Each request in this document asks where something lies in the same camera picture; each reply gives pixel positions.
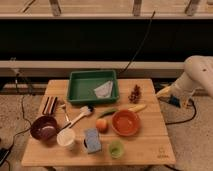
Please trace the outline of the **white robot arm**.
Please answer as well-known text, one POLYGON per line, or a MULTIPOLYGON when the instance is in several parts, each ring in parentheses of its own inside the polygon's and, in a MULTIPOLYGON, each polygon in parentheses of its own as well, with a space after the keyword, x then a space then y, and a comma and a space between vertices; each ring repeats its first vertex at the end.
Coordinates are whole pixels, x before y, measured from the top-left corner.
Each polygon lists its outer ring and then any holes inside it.
POLYGON ((213 98, 213 56, 193 55, 184 61, 184 72, 173 82, 157 92, 157 97, 173 95, 181 101, 188 100, 198 87, 213 98))

